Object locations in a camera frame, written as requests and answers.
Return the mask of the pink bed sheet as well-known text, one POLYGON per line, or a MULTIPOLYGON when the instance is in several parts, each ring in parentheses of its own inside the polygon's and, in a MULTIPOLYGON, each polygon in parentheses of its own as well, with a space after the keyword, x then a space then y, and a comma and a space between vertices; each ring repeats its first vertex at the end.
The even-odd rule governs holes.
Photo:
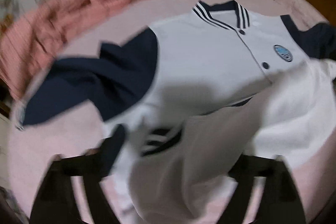
POLYGON ((215 223, 241 154, 282 159, 306 220, 335 190, 335 28, 305 0, 141 0, 76 39, 11 116, 9 181, 30 214, 56 156, 117 125, 102 181, 123 223, 215 223))

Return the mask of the white navy varsity jacket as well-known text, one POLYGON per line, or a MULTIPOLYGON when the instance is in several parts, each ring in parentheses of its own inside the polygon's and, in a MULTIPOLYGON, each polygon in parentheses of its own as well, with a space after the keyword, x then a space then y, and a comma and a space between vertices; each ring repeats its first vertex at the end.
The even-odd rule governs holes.
POLYGON ((15 107, 31 222, 303 223, 335 154, 335 28, 236 1, 145 1, 15 107))

